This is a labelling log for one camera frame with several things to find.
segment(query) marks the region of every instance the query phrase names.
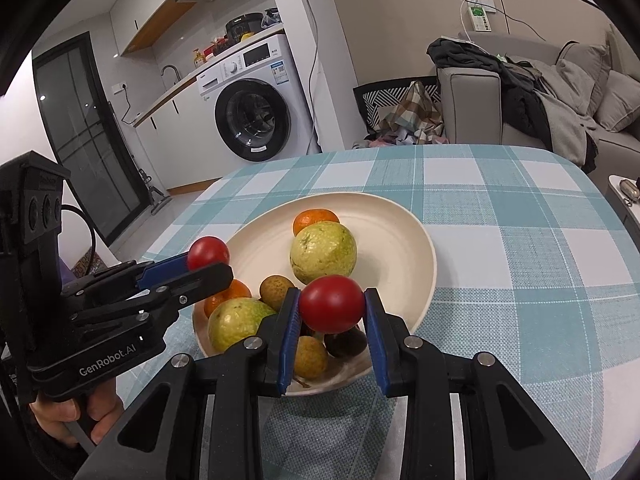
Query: glass door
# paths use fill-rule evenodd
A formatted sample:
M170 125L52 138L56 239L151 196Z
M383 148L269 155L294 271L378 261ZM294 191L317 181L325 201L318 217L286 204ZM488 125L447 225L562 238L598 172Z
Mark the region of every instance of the glass door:
M149 196L111 114L89 33L33 60L40 113L70 187L111 244L149 206Z

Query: washing machine door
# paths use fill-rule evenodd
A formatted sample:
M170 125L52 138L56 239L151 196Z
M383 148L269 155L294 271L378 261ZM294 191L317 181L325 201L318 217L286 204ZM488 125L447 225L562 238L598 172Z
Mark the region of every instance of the washing machine door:
M291 120L280 93L257 79L228 85L216 101L220 137L236 155L252 162L274 157L286 144Z

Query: red cherry tomato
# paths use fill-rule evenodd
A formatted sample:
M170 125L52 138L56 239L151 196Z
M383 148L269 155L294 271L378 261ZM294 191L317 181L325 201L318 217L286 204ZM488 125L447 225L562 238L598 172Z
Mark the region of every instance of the red cherry tomato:
M209 264L229 264L229 249L215 236L204 236L196 240L187 254L187 269L195 270Z
M364 316L364 294L345 276L322 276L300 293L298 307L311 330L339 334L356 326Z

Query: green guava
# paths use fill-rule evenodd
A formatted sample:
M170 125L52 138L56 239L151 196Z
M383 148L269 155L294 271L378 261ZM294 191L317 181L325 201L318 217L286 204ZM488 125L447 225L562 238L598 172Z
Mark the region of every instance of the green guava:
M245 337L255 335L262 320L275 314L270 306L254 298L227 300L209 317L209 341L217 352L224 352Z
M308 285L320 276L349 276L357 257L356 240L344 225L317 222L298 233L289 261L295 277Z

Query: metal screw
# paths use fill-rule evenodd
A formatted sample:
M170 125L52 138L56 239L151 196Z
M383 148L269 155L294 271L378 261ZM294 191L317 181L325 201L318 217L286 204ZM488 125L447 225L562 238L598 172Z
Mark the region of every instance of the metal screw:
M408 335L404 338L404 346L407 348L420 348L422 346L422 339L417 335Z
M244 340L244 347L247 350L255 350L257 348L260 348L261 346L262 346L262 339L260 339L258 336L254 335Z
M171 366L174 368L182 368L189 364L191 358L187 354L177 354L171 358Z
M495 364L495 357L489 352L480 352L478 354L478 362L482 366L493 366Z

